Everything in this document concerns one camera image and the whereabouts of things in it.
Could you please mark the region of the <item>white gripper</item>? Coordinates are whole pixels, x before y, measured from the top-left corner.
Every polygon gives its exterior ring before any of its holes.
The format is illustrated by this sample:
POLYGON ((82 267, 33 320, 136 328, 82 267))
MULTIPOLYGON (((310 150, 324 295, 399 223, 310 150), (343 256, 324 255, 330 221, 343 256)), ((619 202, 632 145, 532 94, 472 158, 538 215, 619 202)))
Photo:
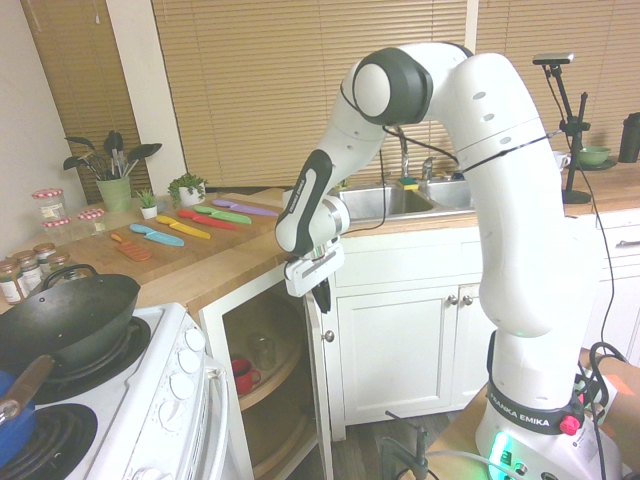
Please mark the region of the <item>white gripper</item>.
POLYGON ((284 267, 284 279, 289 295, 302 297, 312 290, 323 314, 331 310, 331 290, 327 279, 344 264, 344 249, 340 243, 332 244, 316 259, 299 258, 284 267))

